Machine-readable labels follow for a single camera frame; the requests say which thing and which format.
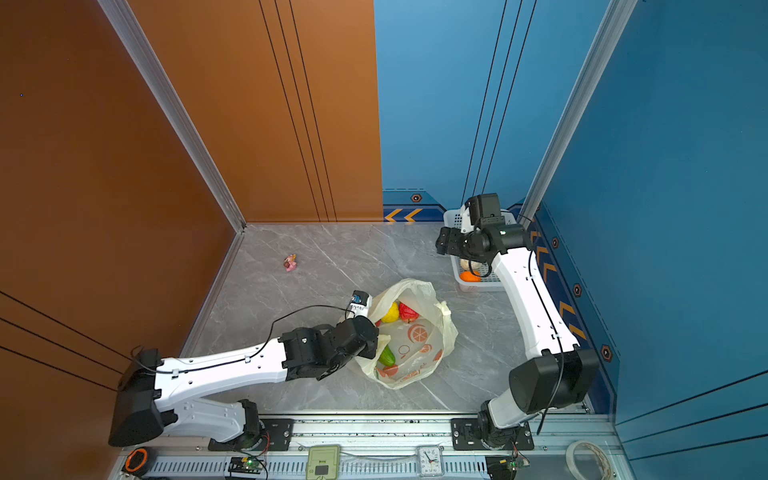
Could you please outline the orange tangerine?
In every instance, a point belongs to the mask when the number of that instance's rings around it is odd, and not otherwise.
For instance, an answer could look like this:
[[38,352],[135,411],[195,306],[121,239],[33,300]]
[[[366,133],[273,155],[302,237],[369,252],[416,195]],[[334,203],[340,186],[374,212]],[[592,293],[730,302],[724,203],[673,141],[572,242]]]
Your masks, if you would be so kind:
[[463,271],[459,274],[459,278],[464,282],[481,282],[482,278],[471,271]]

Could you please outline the yellow green pear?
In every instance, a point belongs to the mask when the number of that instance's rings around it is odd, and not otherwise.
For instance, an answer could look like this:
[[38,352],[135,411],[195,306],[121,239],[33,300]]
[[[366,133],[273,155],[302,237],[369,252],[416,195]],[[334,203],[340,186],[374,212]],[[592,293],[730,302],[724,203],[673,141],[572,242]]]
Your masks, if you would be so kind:
[[390,347],[385,346],[378,357],[378,363],[383,365],[385,368],[389,368],[389,367],[395,366],[396,361],[397,361],[396,356],[391,351]]

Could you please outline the yellow bumpy fruit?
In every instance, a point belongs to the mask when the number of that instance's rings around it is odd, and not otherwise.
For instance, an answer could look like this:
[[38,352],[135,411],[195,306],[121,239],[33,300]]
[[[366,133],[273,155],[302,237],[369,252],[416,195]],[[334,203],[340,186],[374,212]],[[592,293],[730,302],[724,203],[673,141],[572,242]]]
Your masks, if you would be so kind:
[[399,303],[395,301],[391,304],[386,314],[381,318],[381,322],[384,324],[390,324],[398,321],[399,319],[400,319]]

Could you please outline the red fruit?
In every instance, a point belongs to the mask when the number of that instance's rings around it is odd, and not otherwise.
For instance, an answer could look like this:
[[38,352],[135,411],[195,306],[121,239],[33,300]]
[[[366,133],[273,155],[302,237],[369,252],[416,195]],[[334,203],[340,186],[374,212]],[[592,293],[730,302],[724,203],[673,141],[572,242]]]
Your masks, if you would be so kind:
[[413,323],[420,318],[418,312],[404,303],[398,304],[399,319],[405,323]]

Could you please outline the yellow translucent plastic bag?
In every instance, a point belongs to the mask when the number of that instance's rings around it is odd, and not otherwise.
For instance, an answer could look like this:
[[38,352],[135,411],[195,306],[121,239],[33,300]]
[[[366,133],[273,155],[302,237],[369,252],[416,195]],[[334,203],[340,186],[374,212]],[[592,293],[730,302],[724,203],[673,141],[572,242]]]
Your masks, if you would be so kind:
[[[419,313],[413,323],[400,319],[384,324],[381,318],[393,302],[404,303]],[[357,369],[368,380],[390,390],[399,390],[431,375],[455,348],[458,330],[446,302],[437,297],[432,283],[403,279],[373,299],[369,319],[379,329],[377,358],[355,359]],[[385,346],[396,356],[396,365],[385,368],[378,357]]]

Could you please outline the cream bumpy fruit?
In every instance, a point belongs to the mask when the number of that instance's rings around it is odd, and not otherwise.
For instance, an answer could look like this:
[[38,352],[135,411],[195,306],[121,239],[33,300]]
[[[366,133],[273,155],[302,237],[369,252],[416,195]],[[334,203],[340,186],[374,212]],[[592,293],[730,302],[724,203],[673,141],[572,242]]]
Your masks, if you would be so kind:
[[476,270],[477,269],[477,267],[475,266],[475,263],[473,261],[470,261],[470,260],[467,260],[467,259],[461,259],[459,261],[459,263],[460,263],[460,267],[464,271]]

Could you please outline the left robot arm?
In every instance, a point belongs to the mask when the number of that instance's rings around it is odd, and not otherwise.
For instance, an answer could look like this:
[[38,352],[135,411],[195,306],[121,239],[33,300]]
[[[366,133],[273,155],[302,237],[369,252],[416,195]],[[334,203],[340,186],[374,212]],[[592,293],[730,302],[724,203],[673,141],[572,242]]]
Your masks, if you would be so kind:
[[118,383],[109,445],[129,447],[162,435],[205,437],[221,449],[260,436],[250,400],[223,403],[214,395],[260,384],[322,380],[355,357],[373,359],[379,330],[364,316],[335,326],[294,329],[253,347],[194,358],[142,351]]

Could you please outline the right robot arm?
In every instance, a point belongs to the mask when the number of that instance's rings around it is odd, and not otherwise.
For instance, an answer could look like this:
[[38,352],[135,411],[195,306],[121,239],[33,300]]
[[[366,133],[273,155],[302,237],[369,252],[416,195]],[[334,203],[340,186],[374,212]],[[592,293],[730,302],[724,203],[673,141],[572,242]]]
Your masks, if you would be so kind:
[[525,228],[492,225],[464,233],[443,227],[435,247],[441,255],[489,266],[509,298],[522,333],[526,361],[512,368],[503,393],[482,404],[478,413],[481,441],[500,449],[538,414],[581,402],[597,374],[598,356],[580,345],[557,312]]

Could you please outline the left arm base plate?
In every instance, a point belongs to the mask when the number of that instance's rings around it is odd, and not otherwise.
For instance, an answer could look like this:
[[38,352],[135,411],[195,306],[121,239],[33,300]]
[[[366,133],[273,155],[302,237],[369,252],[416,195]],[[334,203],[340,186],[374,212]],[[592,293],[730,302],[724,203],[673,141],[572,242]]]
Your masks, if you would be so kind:
[[288,451],[293,436],[292,418],[267,418],[260,420],[259,433],[244,433],[240,437],[225,443],[213,439],[207,449],[213,452],[284,452]]

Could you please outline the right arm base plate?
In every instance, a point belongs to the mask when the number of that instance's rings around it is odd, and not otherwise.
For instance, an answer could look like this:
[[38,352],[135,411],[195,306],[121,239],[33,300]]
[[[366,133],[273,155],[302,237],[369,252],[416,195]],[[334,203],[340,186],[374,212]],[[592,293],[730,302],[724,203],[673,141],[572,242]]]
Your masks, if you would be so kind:
[[476,417],[455,417],[450,420],[451,446],[455,451],[533,451],[533,435],[527,423],[501,433],[496,440],[483,437],[480,422]]

